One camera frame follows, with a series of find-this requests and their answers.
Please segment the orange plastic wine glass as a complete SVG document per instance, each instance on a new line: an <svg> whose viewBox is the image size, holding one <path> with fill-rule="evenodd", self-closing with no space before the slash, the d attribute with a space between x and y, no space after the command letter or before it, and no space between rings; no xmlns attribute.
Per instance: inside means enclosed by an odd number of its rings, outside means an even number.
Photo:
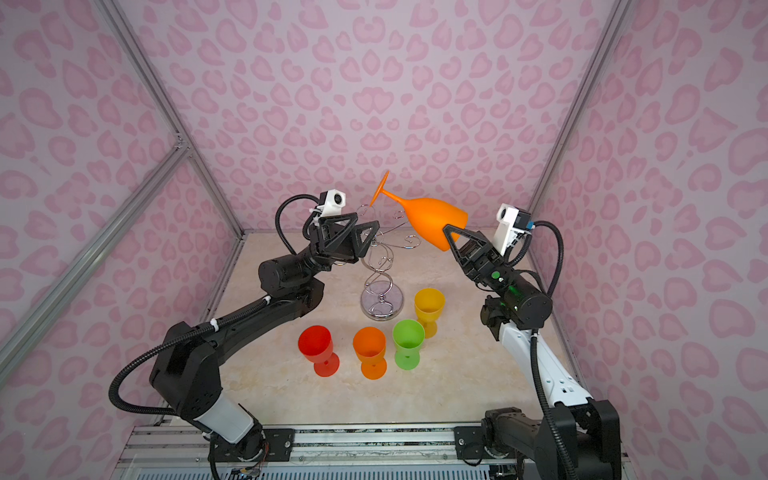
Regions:
<svg viewBox="0 0 768 480"><path fill-rule="evenodd" d="M441 251L450 249L449 241L443 229L448 226L465 228L468 224L469 214L443 200L434 198L404 199L385 189L389 171L386 170L371 198L373 206L380 196L390 198L404 210L406 218L415 232L425 241Z"/></svg>
<svg viewBox="0 0 768 480"><path fill-rule="evenodd" d="M369 380L378 380L387 371L386 336L375 327L359 330L353 338L353 349L361 362L361 372Z"/></svg>

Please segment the yellow plastic wine glass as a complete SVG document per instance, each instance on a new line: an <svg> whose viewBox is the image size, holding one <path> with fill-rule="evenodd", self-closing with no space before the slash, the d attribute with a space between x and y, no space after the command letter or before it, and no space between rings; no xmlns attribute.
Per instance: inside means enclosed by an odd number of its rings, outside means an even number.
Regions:
<svg viewBox="0 0 768 480"><path fill-rule="evenodd" d="M437 334L437 321L446 304L444 294L434 288L425 288L414 296L414 309L417 321L425 331L425 338L430 339Z"/></svg>

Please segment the green plastic wine glass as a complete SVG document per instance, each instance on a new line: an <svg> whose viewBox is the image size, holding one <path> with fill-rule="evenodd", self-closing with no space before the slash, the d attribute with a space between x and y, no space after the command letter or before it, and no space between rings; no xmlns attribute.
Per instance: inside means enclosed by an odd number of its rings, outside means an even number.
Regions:
<svg viewBox="0 0 768 480"><path fill-rule="evenodd" d="M421 360L421 348L425 340L425 330L416 320L399 321L392 332L395 343L395 362L402 370L415 369Z"/></svg>

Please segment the red plastic wine glass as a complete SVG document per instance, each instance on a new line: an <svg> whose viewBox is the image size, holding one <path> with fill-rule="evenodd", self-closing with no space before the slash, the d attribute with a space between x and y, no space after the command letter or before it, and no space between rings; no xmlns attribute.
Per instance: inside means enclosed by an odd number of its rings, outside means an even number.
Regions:
<svg viewBox="0 0 768 480"><path fill-rule="evenodd" d="M313 325L304 330L298 339L298 349L313 364L318 376L326 378L338 371L340 360L334 352L331 332L326 327Z"/></svg>

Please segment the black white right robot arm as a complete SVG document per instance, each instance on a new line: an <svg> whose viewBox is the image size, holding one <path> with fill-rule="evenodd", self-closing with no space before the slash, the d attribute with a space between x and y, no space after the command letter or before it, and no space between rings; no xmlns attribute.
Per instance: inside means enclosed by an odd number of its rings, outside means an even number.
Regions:
<svg viewBox="0 0 768 480"><path fill-rule="evenodd" d="M520 270L482 233L447 225L443 233L464 275L487 296L482 324L526 373L542 412L529 418L517 407L489 410L481 420L480 455L532 460L542 479L619 479L620 418L569 374L540 331L553 312L555 284Z"/></svg>

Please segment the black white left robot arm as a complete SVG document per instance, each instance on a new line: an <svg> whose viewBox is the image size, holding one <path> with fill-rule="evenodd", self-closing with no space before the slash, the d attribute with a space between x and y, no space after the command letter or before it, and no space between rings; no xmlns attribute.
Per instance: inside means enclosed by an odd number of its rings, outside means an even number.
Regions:
<svg viewBox="0 0 768 480"><path fill-rule="evenodd" d="M264 297L205 324L192 327L180 322L171 327L150 384L173 414L209 433L238 459L262 456L262 426L224 393L221 365L274 328L314 310L324 293L318 274L335 263L364 258L378 230L378 222L361 223L354 214L321 218L310 226L304 249L259 265Z"/></svg>

